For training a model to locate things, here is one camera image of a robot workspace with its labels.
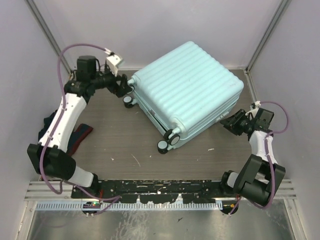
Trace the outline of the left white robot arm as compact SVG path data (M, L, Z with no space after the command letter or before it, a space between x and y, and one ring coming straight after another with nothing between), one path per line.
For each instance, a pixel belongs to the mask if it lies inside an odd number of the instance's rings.
M122 61L119 55L112 52L106 57L104 70L100 70L100 62L94 56L84 55L77 59L75 79L64 85L59 108L51 123L44 128L38 143L30 144L27 148L37 174L81 186L88 198L99 195L97 175L77 166L67 153L68 144L79 116L97 90L108 89L118 98L132 90L127 84L127 76L118 74L118 66Z

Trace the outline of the mint green suitcase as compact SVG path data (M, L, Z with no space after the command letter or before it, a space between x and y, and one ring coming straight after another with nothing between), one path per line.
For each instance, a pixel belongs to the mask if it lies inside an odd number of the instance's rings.
M138 105L162 134L159 153L177 149L225 118L244 83L193 41L135 72L126 108Z

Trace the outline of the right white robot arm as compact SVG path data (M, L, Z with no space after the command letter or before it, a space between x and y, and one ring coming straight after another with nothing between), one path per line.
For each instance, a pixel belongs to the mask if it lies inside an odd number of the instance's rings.
M261 208L271 204L286 174L273 154L274 133L269 129L273 117L272 111L257 107L250 112L240 109L221 121L232 134L246 134L251 146L251 155L240 173L229 170L222 175L219 191L223 196L238 194Z

